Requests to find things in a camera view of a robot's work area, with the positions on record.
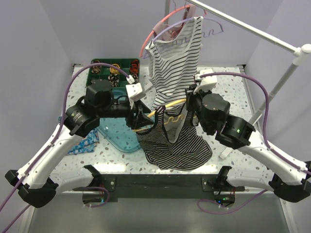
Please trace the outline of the yellow plastic hanger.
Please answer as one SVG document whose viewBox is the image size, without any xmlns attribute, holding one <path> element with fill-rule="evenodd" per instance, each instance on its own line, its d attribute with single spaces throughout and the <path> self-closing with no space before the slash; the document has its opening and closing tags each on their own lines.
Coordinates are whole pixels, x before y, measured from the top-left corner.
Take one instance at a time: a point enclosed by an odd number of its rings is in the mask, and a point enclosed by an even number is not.
<svg viewBox="0 0 311 233">
<path fill-rule="evenodd" d="M 166 109 L 170 109 L 170 108 L 172 108 L 172 107 L 174 107 L 174 106 L 179 106 L 179 105 L 181 105 L 182 103 L 185 103 L 185 102 L 186 102 L 186 99 L 175 100 L 175 101 L 173 101 L 173 102 L 171 102 L 171 103 L 166 104 L 166 105 L 165 105 L 165 108 L 166 108 Z M 156 111 L 152 111 L 151 113 L 149 113 L 149 114 L 147 115 L 147 117 L 151 118 L 152 116 L 155 115 L 155 113 L 156 113 Z M 167 124 L 170 125 L 170 124 L 179 122 L 179 120 L 182 119 L 182 116 L 183 116 L 182 114 L 181 114 L 181 115 L 178 115 L 176 119 L 174 119 L 173 116 L 170 116 L 170 117 L 167 119 L 166 122 L 163 122 L 163 126 L 165 126 L 165 125 L 167 125 Z M 196 119 L 196 116 L 193 116 L 193 120 L 191 120 L 190 122 L 191 122 L 191 123 L 195 123 L 195 127 L 198 126 L 198 121 L 197 121 L 197 119 Z M 141 129 L 132 130 L 132 131 L 137 133 L 137 132 L 142 132 L 142 131 L 146 131 L 146 130 L 147 130 L 147 128 L 141 128 Z"/>
</svg>

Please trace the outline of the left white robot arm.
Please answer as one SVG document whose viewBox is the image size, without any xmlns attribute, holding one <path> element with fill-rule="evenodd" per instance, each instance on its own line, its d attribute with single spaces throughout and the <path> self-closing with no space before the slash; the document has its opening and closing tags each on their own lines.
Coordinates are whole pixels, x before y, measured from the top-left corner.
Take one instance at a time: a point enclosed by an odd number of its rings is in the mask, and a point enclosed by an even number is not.
<svg viewBox="0 0 311 233">
<path fill-rule="evenodd" d="M 132 130 L 151 125 L 146 116 L 150 109 L 141 101 L 145 91 L 140 83 L 126 86 L 126 97 L 114 97 L 107 80 L 95 80 L 86 88 L 85 95 L 68 108 L 49 141 L 19 170 L 9 170 L 5 177 L 18 189 L 24 202 L 35 208 L 49 203 L 57 194 L 76 188 L 96 190 L 102 183 L 101 173 L 92 165 L 64 176 L 52 172 L 66 154 L 80 143 L 102 118 L 124 118 Z"/>
</svg>

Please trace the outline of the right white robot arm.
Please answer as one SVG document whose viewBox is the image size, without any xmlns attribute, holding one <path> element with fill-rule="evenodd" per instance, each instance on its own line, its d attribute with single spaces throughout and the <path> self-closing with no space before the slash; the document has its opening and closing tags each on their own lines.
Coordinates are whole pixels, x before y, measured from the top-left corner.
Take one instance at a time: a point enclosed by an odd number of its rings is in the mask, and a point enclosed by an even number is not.
<svg viewBox="0 0 311 233">
<path fill-rule="evenodd" d="M 192 84 L 185 91 L 186 108 L 195 113 L 203 131 L 213 135 L 220 144 L 249 155 L 269 169 L 267 174 L 260 174 L 223 166 L 211 185 L 220 191 L 242 186 L 265 189 L 293 203 L 311 195 L 310 162 L 299 161 L 286 153 L 283 156 L 293 164 L 283 161 L 276 155 L 282 153 L 281 150 L 269 148 L 253 125 L 229 113 L 230 103 L 221 95 L 203 90 L 196 92 L 196 88 L 197 85 Z"/>
</svg>

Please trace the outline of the purple plastic hanger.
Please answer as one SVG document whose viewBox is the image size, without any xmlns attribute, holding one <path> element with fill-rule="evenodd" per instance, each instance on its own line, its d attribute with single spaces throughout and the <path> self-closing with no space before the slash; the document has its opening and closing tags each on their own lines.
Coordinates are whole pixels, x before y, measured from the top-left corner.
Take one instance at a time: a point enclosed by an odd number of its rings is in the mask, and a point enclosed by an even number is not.
<svg viewBox="0 0 311 233">
<path fill-rule="evenodd" d="M 219 27 L 218 30 L 214 30 L 213 28 L 210 29 L 207 34 L 205 32 L 202 32 L 203 38 L 210 37 L 212 35 L 217 35 L 217 34 L 224 32 L 224 28 L 223 28 L 222 24 L 219 23 L 218 21 L 216 21 L 210 17 L 202 16 L 202 18 L 204 20 L 208 20 L 208 21 L 211 21 L 211 22 L 217 24 Z M 164 39 L 164 41 L 171 41 L 172 39 L 175 39 L 176 36 L 181 32 L 181 29 L 186 24 L 186 22 L 192 21 L 193 19 L 194 19 L 194 17 L 183 19 L 183 20 L 180 20 L 180 21 L 178 21 L 172 25 L 164 24 L 161 21 L 158 22 L 155 25 L 155 27 L 152 29 L 150 34 L 147 36 L 145 41 L 143 42 L 143 45 L 141 46 L 141 49 L 139 52 L 139 58 L 143 57 L 144 49 L 147 46 L 147 44 L 149 42 L 151 42 L 151 40 L 158 40 L 158 39 L 162 40 L 162 39 Z"/>
</svg>

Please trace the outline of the teal transparent plastic bin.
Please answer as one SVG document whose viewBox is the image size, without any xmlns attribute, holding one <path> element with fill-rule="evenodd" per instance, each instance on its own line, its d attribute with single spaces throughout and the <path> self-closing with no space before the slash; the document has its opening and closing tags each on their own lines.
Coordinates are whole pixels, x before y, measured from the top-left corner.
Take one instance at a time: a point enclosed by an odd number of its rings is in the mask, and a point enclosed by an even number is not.
<svg viewBox="0 0 311 233">
<path fill-rule="evenodd" d="M 116 149 L 132 153 L 140 149 L 136 134 L 126 125 L 122 118 L 101 118 L 98 132 Z"/>
</svg>

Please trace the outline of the brown white patterned sock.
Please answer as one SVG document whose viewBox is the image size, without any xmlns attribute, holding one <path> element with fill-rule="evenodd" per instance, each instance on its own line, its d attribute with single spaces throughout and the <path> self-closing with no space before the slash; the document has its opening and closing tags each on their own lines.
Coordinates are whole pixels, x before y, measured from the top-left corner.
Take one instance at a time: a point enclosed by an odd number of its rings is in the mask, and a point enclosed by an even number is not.
<svg viewBox="0 0 311 233">
<path fill-rule="evenodd" d="M 137 74 L 131 74 L 131 76 L 133 77 L 135 83 L 138 83 L 139 82 L 139 77 Z"/>
</svg>

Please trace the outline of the black beige patterned sock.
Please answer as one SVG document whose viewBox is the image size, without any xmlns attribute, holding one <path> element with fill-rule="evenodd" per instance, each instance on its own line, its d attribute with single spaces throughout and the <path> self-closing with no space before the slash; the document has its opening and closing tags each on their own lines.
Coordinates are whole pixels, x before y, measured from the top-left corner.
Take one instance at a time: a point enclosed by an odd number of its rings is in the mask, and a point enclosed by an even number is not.
<svg viewBox="0 0 311 233">
<path fill-rule="evenodd" d="M 108 80 L 111 83 L 112 87 L 119 86 L 119 75 L 118 74 L 110 74 L 108 76 Z"/>
</svg>

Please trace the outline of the red black rolled sock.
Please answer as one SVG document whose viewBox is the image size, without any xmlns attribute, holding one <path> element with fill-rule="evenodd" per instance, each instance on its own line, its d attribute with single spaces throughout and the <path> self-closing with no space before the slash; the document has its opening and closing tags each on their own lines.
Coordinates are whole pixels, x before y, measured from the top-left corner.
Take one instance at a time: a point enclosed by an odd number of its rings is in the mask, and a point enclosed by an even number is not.
<svg viewBox="0 0 311 233">
<path fill-rule="evenodd" d="M 130 72 L 138 73 L 139 72 L 139 60 L 133 60 L 130 64 Z"/>
</svg>

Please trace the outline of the yellow rolled sock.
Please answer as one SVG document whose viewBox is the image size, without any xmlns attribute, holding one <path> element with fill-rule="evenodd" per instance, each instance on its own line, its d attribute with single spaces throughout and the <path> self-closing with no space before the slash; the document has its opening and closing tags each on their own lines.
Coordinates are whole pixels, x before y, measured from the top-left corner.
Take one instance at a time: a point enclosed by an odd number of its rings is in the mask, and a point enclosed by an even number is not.
<svg viewBox="0 0 311 233">
<path fill-rule="evenodd" d="M 119 75 L 119 69 L 120 69 L 120 65 L 119 64 L 112 64 L 112 67 L 110 67 L 109 71 L 110 71 L 110 74 L 117 74 Z"/>
</svg>

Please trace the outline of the blue floral folded cloth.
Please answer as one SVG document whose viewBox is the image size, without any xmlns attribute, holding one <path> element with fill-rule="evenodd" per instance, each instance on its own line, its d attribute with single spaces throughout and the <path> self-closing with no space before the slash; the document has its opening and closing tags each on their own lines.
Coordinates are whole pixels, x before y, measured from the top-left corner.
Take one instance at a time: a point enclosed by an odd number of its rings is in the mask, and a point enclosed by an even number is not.
<svg viewBox="0 0 311 233">
<path fill-rule="evenodd" d="M 81 142 L 76 144 L 70 151 L 68 151 L 67 155 L 77 155 L 82 153 L 94 152 L 98 143 L 98 130 L 93 129 Z"/>
</svg>

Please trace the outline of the brown patterned rolled sock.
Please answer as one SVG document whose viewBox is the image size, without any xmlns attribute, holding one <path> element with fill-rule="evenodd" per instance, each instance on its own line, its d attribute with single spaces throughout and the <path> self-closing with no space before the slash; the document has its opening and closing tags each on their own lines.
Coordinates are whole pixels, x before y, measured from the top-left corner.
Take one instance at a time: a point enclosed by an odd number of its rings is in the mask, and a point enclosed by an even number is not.
<svg viewBox="0 0 311 233">
<path fill-rule="evenodd" d="M 95 64 L 95 63 L 100 63 L 100 62 L 101 61 L 99 61 L 99 60 L 94 60 L 91 63 Z M 93 73 L 93 74 L 100 74 L 100 72 L 101 72 L 101 66 L 93 66 L 91 69 L 91 73 Z"/>
</svg>

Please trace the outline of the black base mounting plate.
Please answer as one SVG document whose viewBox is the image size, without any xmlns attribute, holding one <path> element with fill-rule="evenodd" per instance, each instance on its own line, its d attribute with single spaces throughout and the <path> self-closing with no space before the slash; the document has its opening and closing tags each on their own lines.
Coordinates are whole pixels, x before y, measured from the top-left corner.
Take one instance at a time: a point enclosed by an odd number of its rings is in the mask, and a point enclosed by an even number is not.
<svg viewBox="0 0 311 233">
<path fill-rule="evenodd" d="M 242 192 L 243 186 L 232 187 L 218 183 L 217 175 L 202 174 L 104 174 L 100 180 L 92 181 L 86 188 L 78 187 L 74 191 L 94 192 L 99 196 L 100 185 L 109 194 L 111 202 L 118 199 L 205 199 L 214 193 Z"/>
</svg>

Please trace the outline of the white clothes rack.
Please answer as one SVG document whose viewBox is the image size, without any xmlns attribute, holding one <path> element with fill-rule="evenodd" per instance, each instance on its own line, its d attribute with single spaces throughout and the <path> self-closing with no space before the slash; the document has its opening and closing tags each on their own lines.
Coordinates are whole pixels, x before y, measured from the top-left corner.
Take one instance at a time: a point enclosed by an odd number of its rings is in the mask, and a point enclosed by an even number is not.
<svg viewBox="0 0 311 233">
<path fill-rule="evenodd" d="M 304 63 L 304 61 L 310 56 L 311 54 L 311 44 L 304 44 L 301 47 L 295 47 L 273 35 L 270 35 L 260 29 L 257 29 L 245 22 L 242 22 L 222 11 L 219 11 L 213 7 L 210 7 L 208 5 L 206 5 L 205 3 L 202 3 L 198 0 L 189 0 L 189 1 L 185 1 L 184 6 L 176 9 L 176 6 L 174 8 L 174 11 L 170 12 L 170 0 L 166 0 L 165 1 L 165 16 L 164 18 L 161 20 L 161 22 L 163 22 L 164 24 L 166 22 L 168 22 L 169 17 L 171 17 L 172 15 L 176 14 L 179 11 L 185 11 L 186 15 L 188 15 L 188 11 L 186 10 L 187 8 L 187 2 L 190 3 L 190 5 L 194 5 L 196 7 L 199 7 L 201 9 L 204 10 L 205 14 L 206 12 L 211 13 L 231 24 L 234 24 L 240 28 L 242 28 L 245 31 L 248 31 L 258 37 L 260 37 L 261 39 L 268 41 L 269 43 L 276 45 L 280 48 L 283 48 L 286 51 L 291 52 L 295 58 L 293 59 L 291 65 L 288 67 L 288 69 L 286 70 L 286 72 L 283 74 L 283 76 L 279 79 L 278 83 L 274 86 L 274 88 L 272 89 L 272 91 L 268 94 L 265 94 L 265 100 L 264 102 L 261 104 L 261 106 L 255 111 L 255 113 L 252 115 L 252 117 L 250 118 L 250 123 L 255 125 L 257 124 L 257 122 L 259 121 L 259 119 L 262 117 L 262 113 L 263 110 L 265 110 L 265 115 L 263 118 L 263 125 L 262 125 L 262 130 L 263 130 L 263 139 L 264 142 L 267 142 L 267 136 L 266 136 L 266 125 L 267 125 L 267 116 L 268 116 L 268 108 L 269 108 L 269 104 L 270 102 L 273 100 L 273 98 L 277 95 L 277 93 L 280 91 L 280 89 L 284 86 L 284 84 L 287 82 L 287 80 L 292 76 L 292 74 L 296 71 L 296 69 L 302 65 Z"/>
</svg>

